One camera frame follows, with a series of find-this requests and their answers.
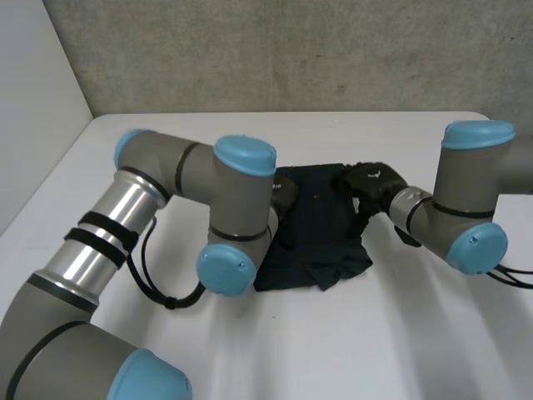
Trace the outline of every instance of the silver metal tube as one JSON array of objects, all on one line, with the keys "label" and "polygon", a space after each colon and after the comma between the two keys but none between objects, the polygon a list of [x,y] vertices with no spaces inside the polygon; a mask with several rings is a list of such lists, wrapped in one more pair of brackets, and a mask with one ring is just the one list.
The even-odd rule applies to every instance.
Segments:
[{"label": "silver metal tube", "polygon": [[[165,204],[165,198],[149,182],[133,173],[118,171],[113,184],[92,210],[140,234]],[[118,239],[104,229],[86,223],[78,227],[127,254]],[[97,250],[67,240],[36,274],[98,305],[100,294],[116,271],[117,266]]]},{"label": "silver metal tube", "polygon": [[431,193],[418,187],[409,186],[395,195],[389,209],[389,216],[392,222],[403,232],[408,233],[407,218],[411,210],[418,206],[424,199],[430,198]]}]

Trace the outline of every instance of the crumpled fabric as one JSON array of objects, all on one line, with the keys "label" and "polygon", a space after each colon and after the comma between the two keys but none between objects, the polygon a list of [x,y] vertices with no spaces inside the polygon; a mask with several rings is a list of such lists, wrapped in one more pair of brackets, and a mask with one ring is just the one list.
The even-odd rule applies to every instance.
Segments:
[{"label": "crumpled fabric", "polygon": [[280,224],[254,287],[258,292],[317,285],[325,291],[371,265],[361,234],[368,216],[356,213],[349,185],[336,179],[343,164],[281,167],[299,187]]}]

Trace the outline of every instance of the white wall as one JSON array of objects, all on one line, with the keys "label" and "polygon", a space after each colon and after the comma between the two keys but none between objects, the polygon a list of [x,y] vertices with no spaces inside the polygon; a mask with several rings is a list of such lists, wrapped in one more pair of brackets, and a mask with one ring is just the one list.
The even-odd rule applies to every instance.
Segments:
[{"label": "white wall", "polygon": [[40,0],[0,1],[0,234],[92,120]]}]

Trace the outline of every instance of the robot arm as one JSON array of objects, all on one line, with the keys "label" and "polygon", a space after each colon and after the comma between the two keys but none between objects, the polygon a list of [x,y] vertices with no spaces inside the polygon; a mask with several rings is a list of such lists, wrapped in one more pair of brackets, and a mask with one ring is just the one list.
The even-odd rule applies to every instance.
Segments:
[{"label": "robot arm", "polygon": [[[446,129],[433,195],[409,187],[385,164],[346,177],[376,212],[453,268],[487,273],[505,256],[507,237],[492,222],[500,194],[533,193],[533,137],[502,121],[454,122]],[[372,181],[378,171],[380,178]]]},{"label": "robot arm", "polygon": [[224,137],[213,147],[137,131],[121,140],[115,163],[111,187],[7,310],[0,326],[7,400],[192,398],[181,371],[89,323],[100,294],[173,194],[210,206],[197,272],[215,293],[243,293],[276,232],[276,152],[265,142]]}]

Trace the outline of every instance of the black cable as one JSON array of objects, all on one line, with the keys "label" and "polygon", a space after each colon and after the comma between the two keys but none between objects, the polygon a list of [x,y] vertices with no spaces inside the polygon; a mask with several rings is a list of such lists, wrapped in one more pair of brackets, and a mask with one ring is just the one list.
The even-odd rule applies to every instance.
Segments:
[{"label": "black cable", "polygon": [[206,291],[204,286],[201,282],[197,284],[195,289],[192,291],[191,294],[184,298],[175,298],[175,297],[168,297],[161,292],[155,283],[153,282],[152,278],[150,277],[150,274],[148,273],[147,268],[147,261],[146,261],[146,250],[147,250],[147,244],[148,239],[150,239],[150,236],[152,235],[154,229],[157,225],[157,219],[154,217],[152,219],[152,225],[148,229],[148,232],[146,236],[144,237],[144,240],[142,241],[141,246],[141,263],[142,263],[142,271],[144,273],[144,276],[146,277],[146,280],[148,281],[148,284],[146,284],[143,280],[141,275],[139,274],[137,267],[135,266],[135,263],[133,262],[133,258],[131,255],[127,256],[126,263],[127,267],[130,270],[130,273],[133,276],[133,280],[138,285],[138,287],[141,289],[141,291],[144,293],[144,295],[152,300],[155,303],[161,304],[165,308],[169,310],[174,310],[176,308],[188,308],[198,302],[200,300],[200,297],[202,294]]},{"label": "black cable", "polygon": [[512,269],[508,267],[504,267],[501,264],[498,264],[495,268],[495,270],[502,275],[504,275],[507,279],[503,277],[499,277],[498,275],[495,275],[493,272],[488,272],[487,276],[491,277],[492,279],[495,279],[498,282],[504,283],[505,285],[512,286],[514,288],[521,288],[521,289],[533,289],[533,284],[522,282],[521,280],[513,277],[511,273],[519,273],[524,275],[531,275],[533,272],[530,271],[521,271],[518,269]]},{"label": "black cable", "polygon": [[513,268],[509,268],[509,267],[504,267],[501,264],[498,264],[496,266],[496,270],[500,271],[500,272],[504,272],[505,271],[506,273],[519,273],[519,274],[522,274],[522,275],[533,275],[533,271],[522,271],[520,269],[513,269]]}]

